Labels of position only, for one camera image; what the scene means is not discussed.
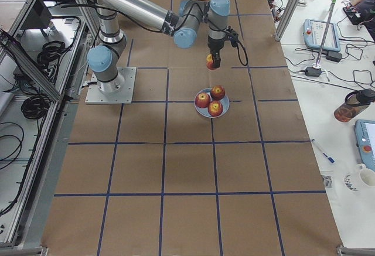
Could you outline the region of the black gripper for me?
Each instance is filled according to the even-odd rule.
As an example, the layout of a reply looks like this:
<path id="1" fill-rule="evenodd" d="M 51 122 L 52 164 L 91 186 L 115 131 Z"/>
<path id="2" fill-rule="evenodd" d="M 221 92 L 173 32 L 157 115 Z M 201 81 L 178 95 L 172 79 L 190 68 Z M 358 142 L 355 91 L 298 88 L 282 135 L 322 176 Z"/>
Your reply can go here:
<path id="1" fill-rule="evenodd" d="M 213 68 L 218 69 L 221 64 L 220 50 L 224 48 L 224 43 L 230 41 L 232 47 L 237 47 L 238 33 L 228 26 L 225 29 L 213 29 L 209 26 L 208 30 L 208 47 L 213 55 Z"/>

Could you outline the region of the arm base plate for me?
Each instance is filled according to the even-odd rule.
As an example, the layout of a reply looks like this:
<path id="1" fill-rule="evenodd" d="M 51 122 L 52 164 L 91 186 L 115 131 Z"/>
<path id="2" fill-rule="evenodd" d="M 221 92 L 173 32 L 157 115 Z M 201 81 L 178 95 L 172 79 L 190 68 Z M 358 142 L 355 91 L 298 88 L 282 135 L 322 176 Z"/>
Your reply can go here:
<path id="1" fill-rule="evenodd" d="M 131 104 L 137 73 L 136 67 L 117 67 L 118 76 L 113 81 L 103 83 L 91 76 L 88 85 L 87 104 Z"/>

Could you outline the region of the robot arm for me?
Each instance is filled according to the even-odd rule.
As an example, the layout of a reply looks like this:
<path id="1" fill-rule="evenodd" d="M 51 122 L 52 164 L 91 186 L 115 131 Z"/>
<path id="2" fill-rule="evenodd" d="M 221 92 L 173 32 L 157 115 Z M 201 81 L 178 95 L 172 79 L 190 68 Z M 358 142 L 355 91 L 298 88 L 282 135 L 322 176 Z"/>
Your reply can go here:
<path id="1" fill-rule="evenodd" d="M 208 24 L 207 45 L 209 55 L 207 67 L 220 67 L 220 51 L 229 41 L 235 48 L 239 47 L 238 33 L 228 25 L 230 13 L 229 0 L 184 0 L 180 3 L 179 13 L 175 14 L 149 0 L 89 0 L 93 7 L 114 13 L 120 13 L 139 24 L 147 25 L 151 32 L 163 33 L 173 37 L 177 47 L 188 49 L 197 38 L 202 22 Z"/>

